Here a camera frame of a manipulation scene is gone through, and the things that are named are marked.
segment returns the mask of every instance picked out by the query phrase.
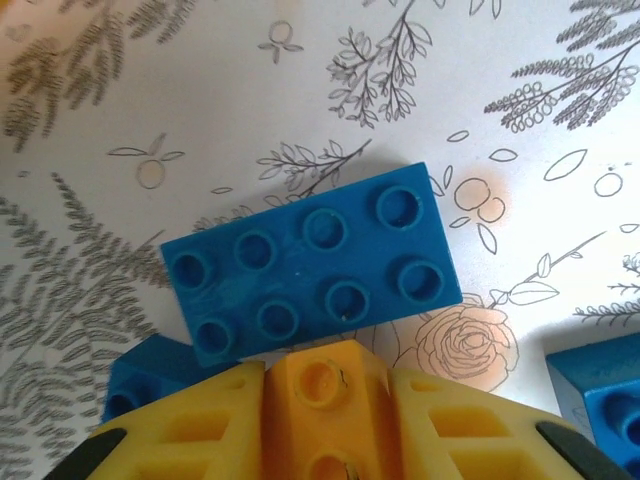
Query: leaf illustration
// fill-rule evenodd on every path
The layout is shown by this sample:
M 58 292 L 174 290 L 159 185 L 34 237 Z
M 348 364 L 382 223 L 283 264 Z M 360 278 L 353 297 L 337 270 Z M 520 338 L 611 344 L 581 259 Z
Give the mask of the leaf illustration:
M 111 155 L 112 157 L 139 157 L 141 155 L 149 154 L 144 150 L 140 150 L 139 148 L 120 147 L 110 150 L 107 155 Z
M 447 137 L 447 142 L 458 143 L 466 140 L 467 138 L 469 138 L 469 130 L 460 130 L 459 132 L 449 135 L 449 137 Z
M 460 227 L 464 227 L 470 221 L 471 221 L 470 217 L 459 217 L 459 218 L 456 218 L 453 222 L 451 222 L 449 226 L 451 228 L 460 228 Z
M 551 256 L 548 253 L 538 262 L 537 272 L 540 278 L 546 278 L 551 273 Z
M 229 192 L 233 192 L 233 188 L 231 188 L 231 187 L 219 187 L 219 188 L 214 188 L 213 190 L 211 190 L 211 193 L 213 193 L 215 195 L 223 195 L 223 194 L 229 193 Z
M 184 157 L 186 154 L 184 152 L 169 152 L 165 153 L 162 157 L 160 157 L 161 162 L 170 162 L 171 160 L 177 160 L 180 157 Z
M 496 288 L 489 290 L 489 295 L 496 305 L 504 305 L 509 301 L 509 292 L 498 290 Z
M 489 158 L 494 162 L 513 162 L 518 158 L 518 154 L 509 148 L 499 148 L 489 155 Z
M 442 190 L 438 181 L 432 176 L 429 176 L 429 180 L 431 180 L 431 189 L 433 190 L 433 194 L 437 197 L 444 197 L 444 190 Z
M 478 13 L 478 10 L 480 10 L 482 5 L 484 5 L 484 2 L 485 0 L 471 0 L 469 2 L 469 16 L 473 16 Z
M 509 301 L 514 305 L 525 306 L 555 297 L 560 292 L 542 282 L 519 283 L 509 292 Z
M 482 240 L 482 244 L 484 248 L 486 248 L 489 252 L 494 255 L 498 253 L 498 241 L 496 240 L 495 235 L 489 228 L 483 223 L 478 223 L 478 235 L 480 236 L 480 240 Z
M 444 184 L 445 190 L 451 185 L 451 177 L 453 177 L 453 165 L 449 165 L 442 176 L 442 183 Z
M 625 223 L 624 225 L 620 225 L 620 231 L 622 233 L 633 233 L 635 232 L 640 224 L 637 223 Z
M 266 197 L 264 197 L 264 202 L 271 206 L 271 207 L 281 207 L 284 205 L 284 203 L 282 202 L 282 200 L 280 199 L 280 197 L 276 196 L 276 195 L 267 195 Z
M 575 172 L 587 155 L 587 149 L 576 150 L 566 154 L 560 160 L 555 162 L 544 174 L 547 182 L 553 182 L 561 178 L 565 178 Z

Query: blue plastic block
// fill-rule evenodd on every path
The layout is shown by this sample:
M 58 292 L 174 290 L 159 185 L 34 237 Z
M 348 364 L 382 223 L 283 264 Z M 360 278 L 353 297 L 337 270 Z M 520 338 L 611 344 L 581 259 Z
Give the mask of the blue plastic block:
M 152 335 L 113 362 L 102 421 L 176 393 L 235 365 L 237 363 L 232 362 L 202 368 L 191 346 Z
M 459 303 L 416 164 L 162 245 L 201 365 Z
M 640 479 L 640 334 L 547 356 L 562 416 Z

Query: yellow plastic toy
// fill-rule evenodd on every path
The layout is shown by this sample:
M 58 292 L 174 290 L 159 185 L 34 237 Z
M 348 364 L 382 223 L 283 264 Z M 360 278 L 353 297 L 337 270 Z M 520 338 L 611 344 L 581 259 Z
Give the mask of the yellow plastic toy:
M 46 480 L 631 479 L 560 418 L 350 340 L 246 362 L 101 426 Z

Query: floral patterned paper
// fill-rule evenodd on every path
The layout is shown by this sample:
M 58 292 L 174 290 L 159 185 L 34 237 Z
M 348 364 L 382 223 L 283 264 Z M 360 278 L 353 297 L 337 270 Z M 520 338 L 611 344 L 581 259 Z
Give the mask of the floral patterned paper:
M 556 412 L 545 352 L 640 330 L 637 1 L 13 0 L 0 32 L 0 479 L 189 341 L 161 243 L 411 163 L 464 301 L 341 338 Z

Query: berry drawing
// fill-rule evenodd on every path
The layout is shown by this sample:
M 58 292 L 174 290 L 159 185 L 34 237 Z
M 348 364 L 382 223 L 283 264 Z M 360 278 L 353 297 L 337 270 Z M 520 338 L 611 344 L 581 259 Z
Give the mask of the berry drawing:
M 136 181 L 147 190 L 153 190 L 163 184 L 166 177 L 165 162 L 177 160 L 185 155 L 181 151 L 167 152 L 160 155 L 160 149 L 166 138 L 166 133 L 161 133 L 148 150 L 135 147 L 119 147 L 111 150 L 107 155 L 113 157 L 143 157 L 136 167 Z

